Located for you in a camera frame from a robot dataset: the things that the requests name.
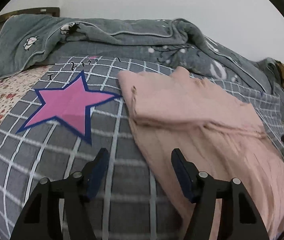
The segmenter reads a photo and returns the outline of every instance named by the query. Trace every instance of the floral bedspread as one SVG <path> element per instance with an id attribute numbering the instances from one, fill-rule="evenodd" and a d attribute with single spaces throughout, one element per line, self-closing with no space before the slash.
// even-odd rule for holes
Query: floral bedspread
<path id="1" fill-rule="evenodd" d="M 18 75 L 0 80 L 0 124 L 7 112 L 50 67 L 30 68 Z"/>

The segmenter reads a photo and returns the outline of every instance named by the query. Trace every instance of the folded pink fabric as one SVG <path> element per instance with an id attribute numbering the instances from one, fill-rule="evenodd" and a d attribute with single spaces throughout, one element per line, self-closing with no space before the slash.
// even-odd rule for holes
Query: folded pink fabric
<path id="1" fill-rule="evenodd" d="M 170 76 L 118 74 L 136 144 L 187 228 L 194 206 L 183 196 L 171 152 L 215 179 L 239 178 L 258 208 L 269 236 L 284 231 L 284 163 L 251 104 L 208 79 L 190 78 L 178 67 Z M 216 202 L 211 240 L 217 238 L 221 201 Z"/>

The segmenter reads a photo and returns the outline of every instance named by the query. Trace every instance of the gray blanket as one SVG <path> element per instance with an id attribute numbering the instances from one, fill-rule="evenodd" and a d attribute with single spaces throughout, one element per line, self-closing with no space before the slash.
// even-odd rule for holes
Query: gray blanket
<path id="1" fill-rule="evenodd" d="M 61 56 L 126 57 L 183 66 L 193 73 L 235 82 L 281 98 L 284 91 L 251 62 L 205 37 L 192 23 L 175 20 L 70 19 L 47 15 L 11 17 L 0 32 L 0 78 L 33 64 L 55 64 Z"/>

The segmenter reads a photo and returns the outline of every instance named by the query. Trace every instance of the wooden headboard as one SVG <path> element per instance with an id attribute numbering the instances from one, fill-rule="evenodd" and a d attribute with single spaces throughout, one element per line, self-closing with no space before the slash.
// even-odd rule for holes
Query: wooden headboard
<path id="1" fill-rule="evenodd" d="M 47 14 L 53 17 L 60 17 L 60 8 L 58 7 L 39 7 L 39 8 L 30 8 L 23 9 L 18 11 L 9 12 L 6 14 L 0 15 L 0 30 L 3 24 L 13 15 L 20 14 Z"/>

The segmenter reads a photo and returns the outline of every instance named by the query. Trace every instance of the pink star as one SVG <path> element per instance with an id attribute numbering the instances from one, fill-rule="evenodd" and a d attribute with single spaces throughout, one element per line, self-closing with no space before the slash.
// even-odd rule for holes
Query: pink star
<path id="1" fill-rule="evenodd" d="M 17 132 L 56 119 L 89 143 L 91 143 L 90 108 L 120 97 L 110 92 L 89 90 L 83 71 L 65 88 L 35 91 L 42 105 Z"/>

